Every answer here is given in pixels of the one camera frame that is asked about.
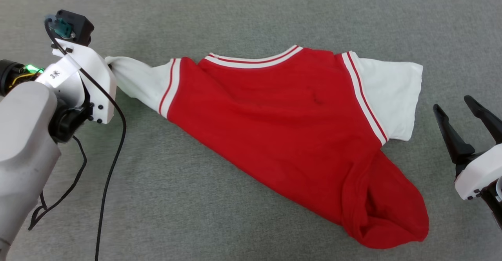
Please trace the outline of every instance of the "sleeve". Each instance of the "sleeve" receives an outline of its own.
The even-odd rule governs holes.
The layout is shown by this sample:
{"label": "sleeve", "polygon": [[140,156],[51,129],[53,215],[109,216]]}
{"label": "sleeve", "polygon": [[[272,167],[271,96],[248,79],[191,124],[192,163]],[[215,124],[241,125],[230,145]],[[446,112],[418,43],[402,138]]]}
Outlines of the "sleeve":
{"label": "sleeve", "polygon": [[129,57],[106,57],[116,77],[117,86],[129,97],[136,98],[155,111],[171,84],[174,59],[167,64],[151,67]]}
{"label": "sleeve", "polygon": [[359,58],[349,52],[360,77],[362,92],[387,138],[409,141],[423,66],[412,62],[387,62]]}

